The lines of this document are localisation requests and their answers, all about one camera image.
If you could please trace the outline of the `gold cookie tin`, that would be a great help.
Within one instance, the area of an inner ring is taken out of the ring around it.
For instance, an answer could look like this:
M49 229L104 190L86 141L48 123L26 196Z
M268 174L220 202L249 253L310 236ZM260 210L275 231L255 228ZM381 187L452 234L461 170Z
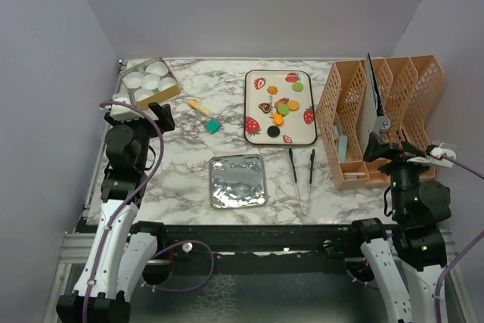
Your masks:
M119 73L120 82L140 110L161 104L181 93L181 86L165 60L158 56L127 67Z

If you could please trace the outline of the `orange fish cookie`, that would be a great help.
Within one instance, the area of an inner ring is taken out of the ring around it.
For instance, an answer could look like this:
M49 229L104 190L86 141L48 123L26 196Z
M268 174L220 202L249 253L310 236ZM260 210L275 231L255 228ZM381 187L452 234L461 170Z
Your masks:
M284 124L284 116L279 113L274 113L271 118L276 126L282 126Z

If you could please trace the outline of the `black sandwich cookie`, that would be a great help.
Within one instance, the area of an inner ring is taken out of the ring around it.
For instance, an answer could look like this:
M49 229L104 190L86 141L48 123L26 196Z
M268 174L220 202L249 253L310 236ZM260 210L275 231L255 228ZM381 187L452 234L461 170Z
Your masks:
M277 138L281 134L281 130L278 126L269 126L267 128L267 135L271 138Z

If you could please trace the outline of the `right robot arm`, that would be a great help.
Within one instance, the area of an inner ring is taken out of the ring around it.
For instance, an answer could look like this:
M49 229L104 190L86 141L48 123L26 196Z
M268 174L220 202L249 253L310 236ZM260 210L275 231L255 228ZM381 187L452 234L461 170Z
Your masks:
M454 165L479 178L483 175L458 161L445 143L421 150L408 141L385 142L371 132L363 159L380 158L387 162L379 171L390 178L383 194L384 212L396 229L388 234L379 219L354 221L347 246L366 259L390 322L447 322L445 279L483 235L449 260L439 223L451 217L450 190L435 180L423 182L420 176L432 166Z

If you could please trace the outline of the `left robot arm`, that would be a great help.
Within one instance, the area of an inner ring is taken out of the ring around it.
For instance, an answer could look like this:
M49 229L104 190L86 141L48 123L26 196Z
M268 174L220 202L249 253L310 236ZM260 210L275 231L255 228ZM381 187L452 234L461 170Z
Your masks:
M101 214L82 274L72 293L58 298L56 312L62 322L128 322L132 293L150 258L161 257L167 240L158 228L143 231L133 222L147 183L161 162L146 166L150 140L175 129L171 107L149 104L155 117L120 101L102 107L131 110L135 117L119 121L110 112L104 143L108 166L101 184Z

